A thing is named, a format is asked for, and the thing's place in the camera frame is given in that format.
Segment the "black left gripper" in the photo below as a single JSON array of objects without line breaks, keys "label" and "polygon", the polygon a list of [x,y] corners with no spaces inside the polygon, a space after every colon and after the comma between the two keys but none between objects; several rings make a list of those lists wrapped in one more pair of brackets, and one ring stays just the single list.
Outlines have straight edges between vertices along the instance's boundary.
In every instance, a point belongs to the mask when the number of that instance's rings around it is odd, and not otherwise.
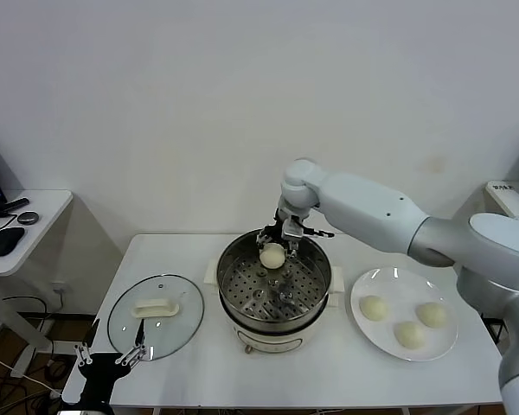
[{"label": "black left gripper", "polygon": [[128,374],[128,366],[136,366],[146,354],[144,319],[138,325],[134,345],[124,354],[90,353],[100,319],[96,318],[81,343],[74,345],[80,373],[86,379],[82,400],[109,400],[117,380]]}]

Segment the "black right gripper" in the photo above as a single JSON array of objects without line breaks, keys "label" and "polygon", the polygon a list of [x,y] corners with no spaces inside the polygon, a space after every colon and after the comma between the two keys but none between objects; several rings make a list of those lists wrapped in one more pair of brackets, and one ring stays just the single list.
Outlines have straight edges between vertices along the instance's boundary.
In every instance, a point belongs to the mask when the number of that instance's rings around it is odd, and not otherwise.
[{"label": "black right gripper", "polygon": [[260,231],[256,237],[256,245],[260,251],[270,241],[282,245],[286,249],[286,257],[294,259],[304,230],[296,222],[276,222],[265,231]]}]

